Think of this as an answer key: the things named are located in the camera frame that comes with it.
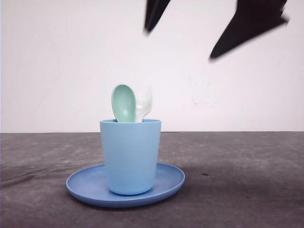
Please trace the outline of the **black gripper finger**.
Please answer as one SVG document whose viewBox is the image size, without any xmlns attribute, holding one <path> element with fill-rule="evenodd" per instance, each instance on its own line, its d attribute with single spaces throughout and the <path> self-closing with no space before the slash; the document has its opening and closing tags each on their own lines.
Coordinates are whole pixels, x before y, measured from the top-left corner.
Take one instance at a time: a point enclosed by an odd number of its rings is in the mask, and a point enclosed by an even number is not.
<svg viewBox="0 0 304 228">
<path fill-rule="evenodd" d="M 215 44 L 209 59 L 216 59 L 289 19 L 282 14 L 286 0 L 238 0 L 236 12 Z"/>
<path fill-rule="evenodd" d="M 146 32 L 152 32 L 159 22 L 170 0 L 147 0 L 144 29 Z"/>
</svg>

